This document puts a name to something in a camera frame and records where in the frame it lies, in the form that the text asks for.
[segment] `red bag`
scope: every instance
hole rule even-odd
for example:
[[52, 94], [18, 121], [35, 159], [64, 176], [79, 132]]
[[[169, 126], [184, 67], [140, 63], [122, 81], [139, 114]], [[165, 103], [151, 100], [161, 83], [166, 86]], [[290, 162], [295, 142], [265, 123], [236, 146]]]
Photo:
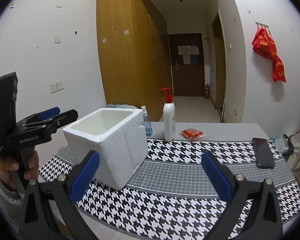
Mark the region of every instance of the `red bag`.
[[274, 40], [268, 35], [265, 28], [258, 28], [252, 41], [253, 51], [258, 55], [272, 60], [272, 80], [287, 82], [284, 75], [282, 60], [278, 57]]

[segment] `wooden wardrobe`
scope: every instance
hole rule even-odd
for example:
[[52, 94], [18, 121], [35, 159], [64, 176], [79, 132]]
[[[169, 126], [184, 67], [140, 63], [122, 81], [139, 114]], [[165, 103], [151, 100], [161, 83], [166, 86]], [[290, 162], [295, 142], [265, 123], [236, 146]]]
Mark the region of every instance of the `wooden wardrobe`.
[[162, 115], [171, 87], [166, 21], [150, 0], [97, 0], [97, 39], [106, 102]]

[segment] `metal screw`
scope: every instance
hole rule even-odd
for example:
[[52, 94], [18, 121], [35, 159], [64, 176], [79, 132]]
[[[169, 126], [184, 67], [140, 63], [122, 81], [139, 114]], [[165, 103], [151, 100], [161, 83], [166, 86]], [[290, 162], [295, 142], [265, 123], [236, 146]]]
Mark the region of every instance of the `metal screw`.
[[30, 184], [31, 186], [35, 185], [36, 183], [37, 183], [37, 181], [36, 181], [35, 179], [31, 179], [31, 180], [29, 181], [29, 184]]
[[271, 179], [266, 179], [266, 184], [271, 185], [272, 184], [272, 180]]
[[67, 176], [64, 175], [64, 174], [61, 174], [61, 175], [58, 176], [59, 181], [65, 181], [66, 179], [67, 179]]
[[236, 179], [237, 181], [243, 181], [243, 180], [244, 180], [244, 176], [243, 176], [242, 174], [237, 174], [237, 175], [235, 176], [235, 179]]

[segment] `tiled floor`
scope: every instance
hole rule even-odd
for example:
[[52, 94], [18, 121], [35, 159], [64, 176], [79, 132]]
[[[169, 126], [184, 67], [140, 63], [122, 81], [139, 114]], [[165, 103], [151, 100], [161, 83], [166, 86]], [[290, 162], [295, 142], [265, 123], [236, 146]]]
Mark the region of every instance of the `tiled floor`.
[[174, 97], [176, 122], [220, 122], [220, 116], [210, 99], [204, 97]]

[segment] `blue spray bottle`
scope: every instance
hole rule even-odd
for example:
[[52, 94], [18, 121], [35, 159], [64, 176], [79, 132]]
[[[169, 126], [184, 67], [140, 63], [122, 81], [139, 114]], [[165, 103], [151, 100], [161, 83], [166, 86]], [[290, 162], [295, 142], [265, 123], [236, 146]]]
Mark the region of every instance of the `blue spray bottle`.
[[146, 106], [141, 106], [142, 113], [143, 113], [143, 126], [146, 128], [146, 135], [151, 136], [153, 131], [151, 127], [151, 120], [148, 112], [146, 110]]

